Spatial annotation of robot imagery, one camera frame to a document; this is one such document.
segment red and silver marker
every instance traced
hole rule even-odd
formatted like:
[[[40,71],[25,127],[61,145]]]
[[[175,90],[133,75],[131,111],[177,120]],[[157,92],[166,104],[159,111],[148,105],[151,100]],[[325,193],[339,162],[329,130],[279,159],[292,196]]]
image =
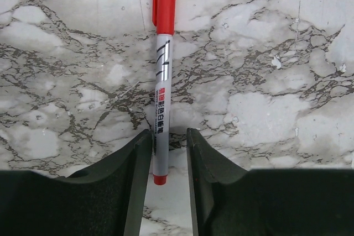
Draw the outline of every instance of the red and silver marker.
[[[156,185],[164,185],[168,173],[175,1],[153,0],[153,23],[158,34],[153,151],[153,175]]]

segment marble surface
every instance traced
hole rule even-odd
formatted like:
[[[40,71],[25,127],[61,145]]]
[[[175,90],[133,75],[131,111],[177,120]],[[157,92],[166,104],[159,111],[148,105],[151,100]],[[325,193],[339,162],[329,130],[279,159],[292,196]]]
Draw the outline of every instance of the marble surface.
[[[153,124],[151,0],[0,0],[0,169],[67,176]],[[168,184],[141,235],[192,235],[187,127],[253,167],[350,168],[353,0],[177,0]]]

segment red pen clip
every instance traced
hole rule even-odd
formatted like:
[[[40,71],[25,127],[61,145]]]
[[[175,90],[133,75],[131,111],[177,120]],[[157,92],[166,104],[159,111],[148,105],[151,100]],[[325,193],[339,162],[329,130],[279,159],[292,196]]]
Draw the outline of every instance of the red pen clip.
[[[174,34],[176,0],[153,0],[153,23],[157,34]]]

